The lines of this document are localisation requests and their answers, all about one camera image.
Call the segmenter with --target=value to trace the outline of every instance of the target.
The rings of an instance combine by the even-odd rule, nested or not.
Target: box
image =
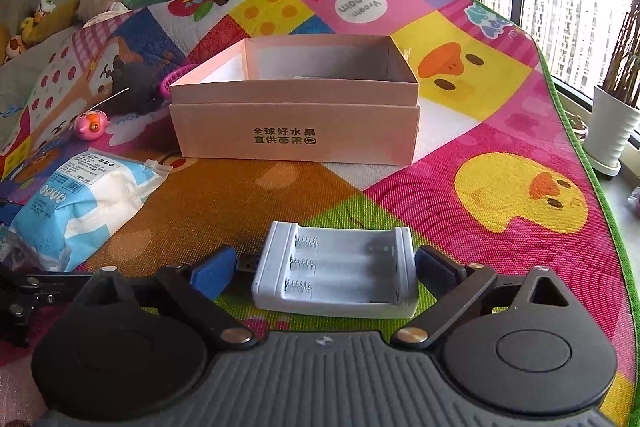
[[[418,82],[390,37],[247,38],[171,86],[185,157],[408,165]]]

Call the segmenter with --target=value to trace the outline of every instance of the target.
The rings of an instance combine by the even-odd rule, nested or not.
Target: triangular cutout
[[[533,289],[531,300],[533,304],[546,304],[548,306],[568,306],[564,296],[549,277],[540,277]]]

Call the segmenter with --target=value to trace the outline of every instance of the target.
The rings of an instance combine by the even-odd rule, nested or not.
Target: play mat
[[[391,35],[408,59],[422,108],[413,165],[182,158],[166,107],[112,116],[106,134],[91,143],[66,131],[73,117],[110,95],[114,76],[159,80],[247,36],[332,32]],[[89,146],[172,166],[138,215],[82,266],[117,265],[126,275],[192,263],[223,243],[259,251],[274,220],[357,229],[404,225],[416,248],[430,243],[460,263],[509,274],[548,265],[618,354],[602,410],[618,425],[636,425],[638,297],[598,182],[559,107],[533,40],[473,0],[174,0],[63,43],[2,151],[0,196],[25,202]],[[433,298],[420,291],[421,311]],[[402,323],[269,313],[233,292],[220,304],[259,335],[268,328],[351,328],[388,336]],[[55,314],[41,317],[36,338]],[[43,410],[29,353],[3,345],[0,425],[26,425]],[[23,423],[11,424],[16,420]]]

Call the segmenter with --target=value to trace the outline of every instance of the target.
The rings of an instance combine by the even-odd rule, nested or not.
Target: plastic bag
[[[170,170],[95,150],[78,154],[16,214],[10,238],[42,269],[71,271],[136,215]]]
[[[628,201],[631,209],[636,213],[636,216],[640,217],[640,187],[634,188],[626,201]]]

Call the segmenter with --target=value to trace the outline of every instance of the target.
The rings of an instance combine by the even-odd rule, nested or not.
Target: potted plant
[[[582,148],[596,171],[620,172],[620,155],[640,122],[640,0],[634,0],[620,29],[602,87],[593,93],[593,110]]]

